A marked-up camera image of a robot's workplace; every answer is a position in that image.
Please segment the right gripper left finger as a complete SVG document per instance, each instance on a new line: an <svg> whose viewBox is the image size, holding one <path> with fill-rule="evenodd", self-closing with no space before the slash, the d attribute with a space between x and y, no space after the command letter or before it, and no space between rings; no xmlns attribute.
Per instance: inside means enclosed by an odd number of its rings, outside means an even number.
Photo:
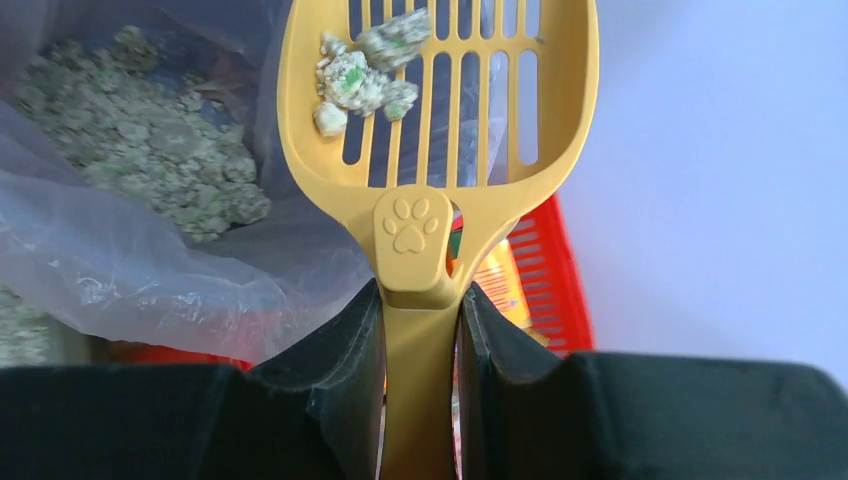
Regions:
<svg viewBox="0 0 848 480"><path fill-rule="evenodd" d="M385 366L366 284L323 326L242 371L226 364L1 373L5 479L372 479Z"/></svg>

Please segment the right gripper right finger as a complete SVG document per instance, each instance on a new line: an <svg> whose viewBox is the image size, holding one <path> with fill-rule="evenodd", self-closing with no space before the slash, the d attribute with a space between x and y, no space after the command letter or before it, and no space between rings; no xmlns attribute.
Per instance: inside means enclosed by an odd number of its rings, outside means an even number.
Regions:
<svg viewBox="0 0 848 480"><path fill-rule="evenodd" d="M843 479L847 396L815 367L573 352L478 287L460 309L466 479Z"/></svg>

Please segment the yellow litter scoop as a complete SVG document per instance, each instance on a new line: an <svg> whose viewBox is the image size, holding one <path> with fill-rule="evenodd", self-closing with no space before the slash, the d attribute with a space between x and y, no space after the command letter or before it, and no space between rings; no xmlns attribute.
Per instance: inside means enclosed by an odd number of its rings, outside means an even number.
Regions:
<svg viewBox="0 0 848 480"><path fill-rule="evenodd" d="M398 179L402 130L390 131L386 183L369 182L373 122L357 163L342 140L309 123L323 33L349 36L344 1L296 1L282 42L277 119L298 187L363 249L382 299L387 396L379 475L455 477L451 394L459 310L484 256L547 200L585 145L599 83L592 1L544 1L536 32L528 7L493 5L490 34L449 30L421 52L416 175Z"/></svg>

